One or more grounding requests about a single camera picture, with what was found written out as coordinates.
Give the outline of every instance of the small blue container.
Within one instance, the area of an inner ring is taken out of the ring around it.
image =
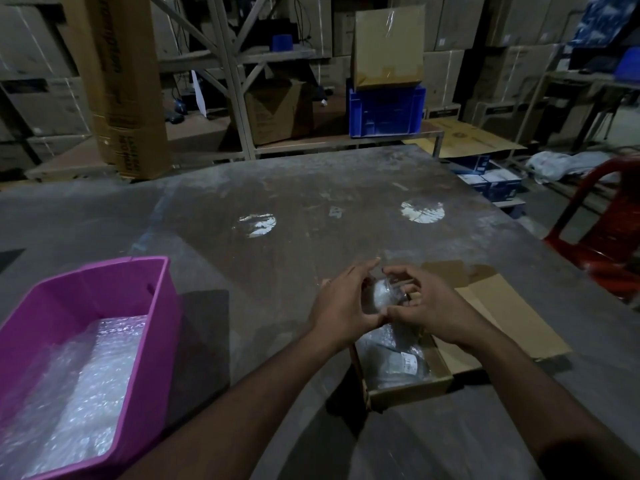
[[[290,34],[274,35],[271,37],[269,50],[272,52],[288,52],[293,50],[293,37]]]
[[[614,72],[616,80],[640,82],[640,47],[630,47]]]
[[[382,88],[356,92],[347,80],[349,136],[393,136],[420,132],[425,88]]]

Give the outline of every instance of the red plastic chair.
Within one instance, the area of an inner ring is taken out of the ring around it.
[[[577,244],[560,239],[597,181],[615,171],[620,172],[620,186],[598,222]],[[640,276],[625,269],[640,245],[640,155],[616,157],[592,170],[544,241],[600,286],[629,302],[640,291]]]

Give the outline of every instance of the hand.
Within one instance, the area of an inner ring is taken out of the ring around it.
[[[389,319],[422,326],[437,338],[464,348],[474,348],[498,330],[436,274],[414,266],[386,266],[382,272],[398,280],[413,280],[403,286],[405,293],[420,293],[403,306],[389,306],[385,311]]]
[[[309,314],[311,333],[338,352],[385,322],[383,314],[362,311],[362,284],[380,258],[350,266],[336,279],[326,280]]]

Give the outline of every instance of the barcode sticker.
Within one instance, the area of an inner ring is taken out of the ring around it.
[[[405,354],[400,352],[403,359],[403,371],[405,374],[411,374],[412,376],[418,373],[418,359],[415,355]]]

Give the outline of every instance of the open cardboard box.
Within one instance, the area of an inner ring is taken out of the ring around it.
[[[476,265],[468,273],[462,261],[441,261],[424,263],[422,268],[444,279],[478,313],[516,341],[532,359],[541,360],[571,352],[564,340],[491,266]],[[396,404],[443,395],[455,375],[482,368],[475,357],[458,346],[430,335],[421,338],[421,345],[433,380],[379,390],[367,387],[356,347],[350,347],[351,361],[362,383],[367,409],[380,411]]]

